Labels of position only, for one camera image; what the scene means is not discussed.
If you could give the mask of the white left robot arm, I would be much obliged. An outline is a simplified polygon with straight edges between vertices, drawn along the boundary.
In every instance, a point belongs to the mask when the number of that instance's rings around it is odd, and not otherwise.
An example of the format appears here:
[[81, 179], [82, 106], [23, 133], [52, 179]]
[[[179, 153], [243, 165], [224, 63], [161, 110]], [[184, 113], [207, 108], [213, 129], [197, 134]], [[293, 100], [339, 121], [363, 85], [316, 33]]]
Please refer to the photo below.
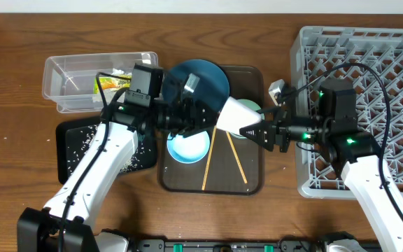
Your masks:
[[145, 105], [113, 100], [83, 159], [41, 210], [26, 208], [17, 222], [19, 251], [128, 251], [129, 238], [92, 227], [114, 180], [137, 152], [139, 137], [160, 130], [184, 137], [216, 124], [218, 108], [185, 98]]

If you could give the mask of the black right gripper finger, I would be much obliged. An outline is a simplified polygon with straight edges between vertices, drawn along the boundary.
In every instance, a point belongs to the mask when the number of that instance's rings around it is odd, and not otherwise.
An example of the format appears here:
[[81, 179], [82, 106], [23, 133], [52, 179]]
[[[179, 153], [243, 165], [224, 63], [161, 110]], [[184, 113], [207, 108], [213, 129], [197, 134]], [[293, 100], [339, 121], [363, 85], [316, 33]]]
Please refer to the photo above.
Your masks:
[[262, 114], [262, 115], [272, 113], [275, 115], [280, 110], [281, 110], [280, 106], [274, 106], [274, 107], [269, 107], [269, 108], [261, 108], [260, 110], [257, 110], [257, 113]]
[[275, 129], [269, 121], [261, 121], [239, 129], [241, 136], [253, 141], [268, 151], [275, 145]]

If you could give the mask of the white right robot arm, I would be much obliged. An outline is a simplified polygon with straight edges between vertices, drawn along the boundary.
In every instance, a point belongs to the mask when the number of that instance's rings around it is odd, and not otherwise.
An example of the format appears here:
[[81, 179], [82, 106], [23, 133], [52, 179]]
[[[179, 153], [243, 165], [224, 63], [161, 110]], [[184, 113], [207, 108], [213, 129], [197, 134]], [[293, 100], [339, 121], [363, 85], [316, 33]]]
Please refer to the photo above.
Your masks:
[[284, 152], [289, 143], [315, 144], [335, 174], [355, 195], [384, 251], [403, 251], [403, 196], [384, 159], [388, 133], [378, 143], [369, 132], [358, 129], [349, 114], [290, 116], [279, 107], [271, 121], [260, 111], [245, 110], [239, 125], [242, 136], [272, 151]]

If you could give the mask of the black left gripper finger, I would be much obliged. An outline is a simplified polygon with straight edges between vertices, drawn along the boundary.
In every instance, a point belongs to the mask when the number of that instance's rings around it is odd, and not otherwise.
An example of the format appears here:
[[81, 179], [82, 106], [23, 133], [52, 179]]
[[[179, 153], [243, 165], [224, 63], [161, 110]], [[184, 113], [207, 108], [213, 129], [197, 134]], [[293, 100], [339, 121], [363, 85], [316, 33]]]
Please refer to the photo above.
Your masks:
[[203, 101], [192, 101], [190, 107], [190, 116], [192, 118], [217, 118], [218, 112], [213, 110]]
[[182, 129], [178, 129], [176, 132], [173, 133], [173, 136], [191, 137], [192, 135], [212, 129], [214, 126], [215, 122], [195, 123], [194, 125], [188, 125], [183, 127]]

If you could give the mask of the light blue bowl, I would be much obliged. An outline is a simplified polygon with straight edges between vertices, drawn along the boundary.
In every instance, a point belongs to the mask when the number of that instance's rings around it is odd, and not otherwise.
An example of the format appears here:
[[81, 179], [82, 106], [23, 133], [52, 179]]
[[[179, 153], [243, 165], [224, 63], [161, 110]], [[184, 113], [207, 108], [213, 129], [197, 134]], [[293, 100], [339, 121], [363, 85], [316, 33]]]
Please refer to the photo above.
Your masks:
[[210, 137], [207, 131], [183, 137], [181, 135], [167, 137], [167, 150], [177, 162], [192, 164], [200, 161], [208, 153]]

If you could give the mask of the white rice pile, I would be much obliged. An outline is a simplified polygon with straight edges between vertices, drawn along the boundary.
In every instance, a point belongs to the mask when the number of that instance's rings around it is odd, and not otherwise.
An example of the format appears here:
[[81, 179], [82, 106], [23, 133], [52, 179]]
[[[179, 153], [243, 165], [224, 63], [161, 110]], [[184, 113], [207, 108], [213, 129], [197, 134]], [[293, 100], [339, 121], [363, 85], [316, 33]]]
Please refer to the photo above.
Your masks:
[[[95, 134], [97, 133], [98, 125], [88, 125], [80, 128], [70, 129], [65, 134], [66, 154], [62, 160], [65, 164], [61, 164], [59, 171], [65, 172], [67, 179], [78, 163], [83, 158], [84, 154], [89, 150]], [[136, 172], [142, 169], [154, 167], [157, 163], [157, 144], [150, 137], [144, 137], [138, 142], [138, 148], [120, 170], [120, 174]]]

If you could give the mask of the yellow snack wrapper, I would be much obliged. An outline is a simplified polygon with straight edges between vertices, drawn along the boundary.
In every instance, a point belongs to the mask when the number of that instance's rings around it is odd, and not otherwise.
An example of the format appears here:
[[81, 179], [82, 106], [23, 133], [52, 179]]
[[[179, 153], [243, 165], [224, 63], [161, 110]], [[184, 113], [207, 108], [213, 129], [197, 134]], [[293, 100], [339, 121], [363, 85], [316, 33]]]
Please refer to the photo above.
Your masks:
[[132, 75], [129, 74], [122, 74], [118, 78], [109, 77], [109, 76], [100, 76], [96, 78], [94, 81], [93, 93], [99, 93], [99, 86], [97, 82], [100, 82], [101, 88], [103, 90], [115, 91], [120, 88], [128, 88], [130, 86], [132, 79]]

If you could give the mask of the pink white cup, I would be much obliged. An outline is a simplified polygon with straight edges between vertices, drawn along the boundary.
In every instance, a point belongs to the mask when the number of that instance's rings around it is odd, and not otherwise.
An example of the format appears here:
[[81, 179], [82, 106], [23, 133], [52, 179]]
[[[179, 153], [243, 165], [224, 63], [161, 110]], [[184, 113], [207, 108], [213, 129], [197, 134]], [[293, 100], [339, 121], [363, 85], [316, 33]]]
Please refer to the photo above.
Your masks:
[[218, 130], [239, 134], [239, 129], [264, 120], [262, 114], [253, 111], [238, 102], [238, 99], [229, 97], [218, 117], [216, 127]]

